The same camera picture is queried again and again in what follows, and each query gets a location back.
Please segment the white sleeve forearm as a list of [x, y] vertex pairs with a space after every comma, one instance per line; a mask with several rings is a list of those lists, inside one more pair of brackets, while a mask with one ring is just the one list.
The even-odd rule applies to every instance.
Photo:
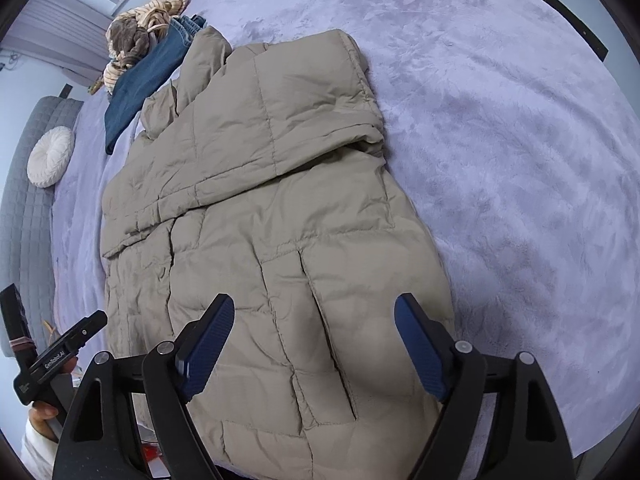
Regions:
[[58, 444], [40, 434], [28, 420], [20, 454], [27, 471], [37, 480], [51, 480], [56, 452]]

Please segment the person's left hand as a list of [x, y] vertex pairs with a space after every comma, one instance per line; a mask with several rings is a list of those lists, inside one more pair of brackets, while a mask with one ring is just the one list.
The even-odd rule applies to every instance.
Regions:
[[46, 402], [36, 401], [28, 411], [28, 419], [38, 434], [50, 434], [50, 420], [58, 417], [58, 409]]

